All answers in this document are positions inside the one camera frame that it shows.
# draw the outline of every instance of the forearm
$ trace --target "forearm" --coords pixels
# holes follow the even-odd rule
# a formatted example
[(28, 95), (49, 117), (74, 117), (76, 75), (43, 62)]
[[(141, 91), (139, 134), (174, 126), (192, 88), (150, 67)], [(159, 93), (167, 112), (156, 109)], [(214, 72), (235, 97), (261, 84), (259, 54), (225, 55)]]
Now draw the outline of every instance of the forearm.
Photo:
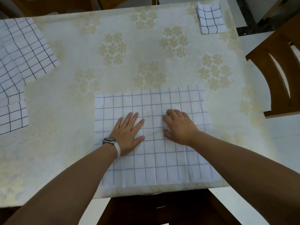
[[(285, 217), (295, 209), (299, 210), (300, 174), (253, 151), (203, 132), (198, 132), (194, 139), (191, 146), (248, 203), (265, 218), (268, 217), (266, 218), (268, 222), (271, 216), (276, 218), (282, 213)], [(274, 208), (280, 208), (276, 216), (274, 216), (276, 211)]]
[(45, 185), (5, 225), (78, 224), (116, 156), (114, 146), (104, 144)]

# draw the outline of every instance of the hand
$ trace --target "hand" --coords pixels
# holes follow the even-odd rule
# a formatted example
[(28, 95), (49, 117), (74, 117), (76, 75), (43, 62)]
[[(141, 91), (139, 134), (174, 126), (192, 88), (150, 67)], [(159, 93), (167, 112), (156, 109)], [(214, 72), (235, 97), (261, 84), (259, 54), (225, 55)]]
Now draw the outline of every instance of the hand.
[(163, 121), (168, 125), (171, 132), (163, 130), (164, 136), (181, 145), (189, 146), (195, 134), (200, 132), (189, 116), (179, 110), (167, 110), (167, 115), (163, 116)]
[(145, 119), (139, 121), (138, 124), (134, 128), (133, 125), (139, 116), (139, 113), (135, 113), (131, 118), (132, 112), (130, 112), (125, 120), (122, 122), (122, 117), (117, 121), (112, 133), (110, 134), (111, 138), (114, 138), (121, 149), (121, 156), (126, 155), (131, 152), (134, 148), (136, 148), (143, 140), (145, 140), (144, 136), (140, 136), (137, 139), (134, 139), (137, 132), (141, 129), (144, 124)]

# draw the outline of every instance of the person's right hand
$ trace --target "person's right hand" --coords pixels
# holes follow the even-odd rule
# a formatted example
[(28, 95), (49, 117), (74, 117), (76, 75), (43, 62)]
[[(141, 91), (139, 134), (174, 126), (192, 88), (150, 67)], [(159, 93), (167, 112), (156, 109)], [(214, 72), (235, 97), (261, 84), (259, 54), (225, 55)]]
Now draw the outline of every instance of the person's right hand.
[(164, 136), (181, 145), (189, 146), (195, 135), (199, 132), (197, 126), (189, 116), (184, 112), (181, 113), (179, 110), (167, 110), (167, 115), (163, 116), (163, 121), (171, 130), (169, 132), (167, 129), (164, 129)]

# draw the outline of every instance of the person's left hand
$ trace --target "person's left hand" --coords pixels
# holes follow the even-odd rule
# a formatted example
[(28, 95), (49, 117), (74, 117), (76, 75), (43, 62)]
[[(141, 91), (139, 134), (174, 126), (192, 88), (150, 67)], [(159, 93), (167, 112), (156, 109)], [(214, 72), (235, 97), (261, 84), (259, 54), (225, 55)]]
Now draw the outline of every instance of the person's left hand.
[(145, 119), (139, 121), (138, 124), (134, 128), (133, 125), (139, 116), (139, 113), (135, 113), (131, 118), (132, 112), (130, 112), (125, 120), (122, 122), (122, 117), (117, 121), (110, 137), (114, 138), (121, 149), (121, 156), (126, 155), (131, 152), (134, 148), (136, 148), (143, 140), (145, 140), (144, 136), (140, 136), (137, 139), (134, 139), (137, 132), (141, 129), (144, 124)]

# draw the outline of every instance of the watch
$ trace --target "watch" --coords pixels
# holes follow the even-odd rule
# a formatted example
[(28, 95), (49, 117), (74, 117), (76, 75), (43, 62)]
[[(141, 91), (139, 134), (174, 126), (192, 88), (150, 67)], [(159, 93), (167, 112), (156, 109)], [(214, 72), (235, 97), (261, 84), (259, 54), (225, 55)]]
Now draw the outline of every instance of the watch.
[(120, 146), (118, 145), (118, 142), (117, 142), (114, 138), (111, 138), (111, 137), (105, 137), (105, 138), (102, 140), (102, 142), (103, 142), (103, 144), (108, 143), (108, 144), (114, 145), (115, 148), (117, 149), (117, 152), (118, 152), (117, 158), (120, 157), (120, 155), (121, 155), (121, 149), (120, 149)]

